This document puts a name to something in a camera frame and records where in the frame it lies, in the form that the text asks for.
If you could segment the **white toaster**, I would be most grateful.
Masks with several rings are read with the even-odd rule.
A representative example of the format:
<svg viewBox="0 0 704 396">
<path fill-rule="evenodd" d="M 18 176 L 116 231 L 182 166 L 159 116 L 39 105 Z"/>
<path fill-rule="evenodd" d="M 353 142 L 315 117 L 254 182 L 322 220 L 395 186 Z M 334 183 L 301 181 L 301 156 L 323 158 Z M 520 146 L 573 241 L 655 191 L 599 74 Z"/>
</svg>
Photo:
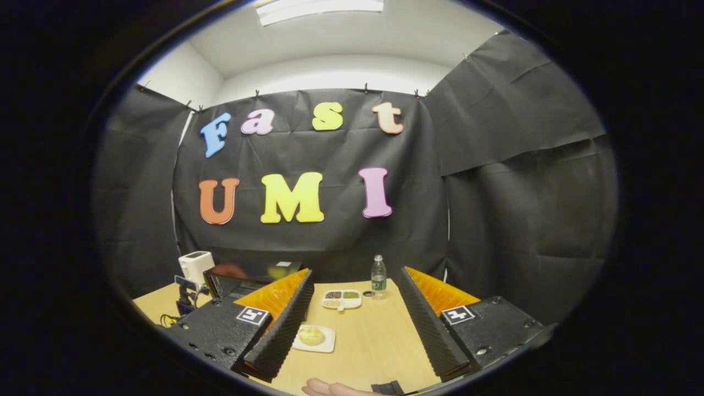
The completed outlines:
<svg viewBox="0 0 704 396">
<path fill-rule="evenodd" d="M 204 273 L 214 268 L 215 262 L 210 251 L 194 251 L 178 258 L 183 277 L 197 285 L 206 283 Z"/>
</svg>

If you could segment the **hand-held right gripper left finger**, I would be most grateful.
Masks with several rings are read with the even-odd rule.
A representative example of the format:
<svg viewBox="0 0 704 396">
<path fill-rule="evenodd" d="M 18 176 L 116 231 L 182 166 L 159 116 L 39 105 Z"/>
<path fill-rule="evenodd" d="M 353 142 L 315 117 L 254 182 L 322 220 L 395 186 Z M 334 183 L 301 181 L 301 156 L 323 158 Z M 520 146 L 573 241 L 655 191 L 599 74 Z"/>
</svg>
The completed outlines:
<svg viewBox="0 0 704 396">
<path fill-rule="evenodd" d="M 271 382 L 292 348 L 314 290 L 314 274 L 305 268 L 241 298 L 211 299 L 165 333 L 203 359 Z"/>
</svg>

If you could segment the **clear water bottle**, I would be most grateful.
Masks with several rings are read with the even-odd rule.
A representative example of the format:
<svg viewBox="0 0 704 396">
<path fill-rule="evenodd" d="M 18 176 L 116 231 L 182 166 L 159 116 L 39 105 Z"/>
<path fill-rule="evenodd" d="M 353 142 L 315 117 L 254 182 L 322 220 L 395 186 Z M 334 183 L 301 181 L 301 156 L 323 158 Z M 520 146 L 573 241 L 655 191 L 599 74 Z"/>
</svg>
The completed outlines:
<svg viewBox="0 0 704 396">
<path fill-rule="evenodd" d="M 377 254 L 371 267 L 371 289 L 374 299 L 384 299 L 387 288 L 387 269 L 382 254 Z"/>
</svg>

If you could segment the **white square plate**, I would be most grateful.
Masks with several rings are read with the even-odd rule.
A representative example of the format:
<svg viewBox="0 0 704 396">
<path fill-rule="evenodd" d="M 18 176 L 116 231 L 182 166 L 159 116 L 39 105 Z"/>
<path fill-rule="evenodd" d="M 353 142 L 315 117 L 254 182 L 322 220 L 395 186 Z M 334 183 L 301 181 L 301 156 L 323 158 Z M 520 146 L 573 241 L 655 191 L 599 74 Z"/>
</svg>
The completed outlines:
<svg viewBox="0 0 704 396">
<path fill-rule="evenodd" d="M 298 333 L 297 333 L 294 338 L 294 341 L 292 343 L 293 349 L 302 350 L 302 351 L 310 351 L 311 353 L 332 353 L 332 351 L 334 351 L 334 346 L 336 343 L 336 333 L 334 330 L 332 330 L 329 327 L 324 327 L 324 326 L 301 325 L 300 328 L 302 328 L 302 327 L 317 327 L 320 330 L 324 331 L 324 333 L 326 335 L 326 339 L 325 339 L 324 343 L 319 344 L 317 346 L 307 346 L 306 344 L 303 344 L 298 339 Z"/>
</svg>

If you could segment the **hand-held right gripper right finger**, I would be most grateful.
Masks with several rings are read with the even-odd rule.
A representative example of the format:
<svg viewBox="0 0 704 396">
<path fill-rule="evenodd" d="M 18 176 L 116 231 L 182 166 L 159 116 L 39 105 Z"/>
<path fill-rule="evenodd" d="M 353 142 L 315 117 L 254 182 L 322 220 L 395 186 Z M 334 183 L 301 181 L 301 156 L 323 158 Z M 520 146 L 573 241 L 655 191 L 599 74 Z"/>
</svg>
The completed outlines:
<svg viewBox="0 0 704 396">
<path fill-rule="evenodd" d="M 479 299 L 408 266 L 394 282 L 442 382 L 485 370 L 546 330 L 502 296 Z"/>
</svg>

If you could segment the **long ceiling light panel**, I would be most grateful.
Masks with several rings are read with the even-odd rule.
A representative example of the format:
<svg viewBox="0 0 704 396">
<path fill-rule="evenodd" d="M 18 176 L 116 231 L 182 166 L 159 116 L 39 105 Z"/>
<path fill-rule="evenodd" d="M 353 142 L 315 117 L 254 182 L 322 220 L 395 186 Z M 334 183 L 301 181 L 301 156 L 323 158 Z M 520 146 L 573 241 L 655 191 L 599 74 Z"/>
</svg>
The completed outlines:
<svg viewBox="0 0 704 396">
<path fill-rule="evenodd" d="M 256 8 L 262 26 L 329 13 L 380 13 L 385 0 L 274 0 Z"/>
</svg>

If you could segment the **black backdrop cloth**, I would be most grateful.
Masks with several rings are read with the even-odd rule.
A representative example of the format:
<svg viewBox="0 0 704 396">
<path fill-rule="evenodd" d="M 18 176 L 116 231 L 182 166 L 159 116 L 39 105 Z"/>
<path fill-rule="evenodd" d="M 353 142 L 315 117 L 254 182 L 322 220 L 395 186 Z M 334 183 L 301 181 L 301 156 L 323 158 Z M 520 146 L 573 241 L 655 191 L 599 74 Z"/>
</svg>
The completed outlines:
<svg viewBox="0 0 704 396">
<path fill-rule="evenodd" d="M 563 320 L 606 260 L 618 181 L 605 128 L 541 50 L 488 38 L 425 98 L 297 90 L 188 112 L 133 92 L 108 122 L 91 211 L 138 298 L 178 257 L 297 261 L 324 283 L 372 258 Z"/>
</svg>

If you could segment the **white divided condiment dish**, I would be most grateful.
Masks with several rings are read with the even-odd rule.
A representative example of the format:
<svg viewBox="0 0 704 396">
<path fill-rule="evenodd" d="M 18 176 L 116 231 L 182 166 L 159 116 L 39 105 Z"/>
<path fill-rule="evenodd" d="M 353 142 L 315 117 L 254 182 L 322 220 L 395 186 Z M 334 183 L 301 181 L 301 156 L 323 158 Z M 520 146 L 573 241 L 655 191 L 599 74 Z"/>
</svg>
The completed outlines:
<svg viewBox="0 0 704 396">
<path fill-rule="evenodd" d="M 323 294 L 321 304 L 327 309 L 356 309 L 361 306 L 362 293 L 358 290 L 329 290 Z"/>
</svg>

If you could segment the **round yellow bread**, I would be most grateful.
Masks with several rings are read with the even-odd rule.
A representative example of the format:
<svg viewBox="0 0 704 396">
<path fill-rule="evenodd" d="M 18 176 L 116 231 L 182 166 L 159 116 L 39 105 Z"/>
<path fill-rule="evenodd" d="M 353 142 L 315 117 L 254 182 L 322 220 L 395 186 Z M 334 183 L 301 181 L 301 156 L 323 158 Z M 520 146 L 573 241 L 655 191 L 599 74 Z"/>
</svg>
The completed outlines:
<svg viewBox="0 0 704 396">
<path fill-rule="evenodd" d="M 324 343 L 326 335 L 317 327 L 302 327 L 298 331 L 298 339 L 307 346 L 317 346 Z"/>
</svg>

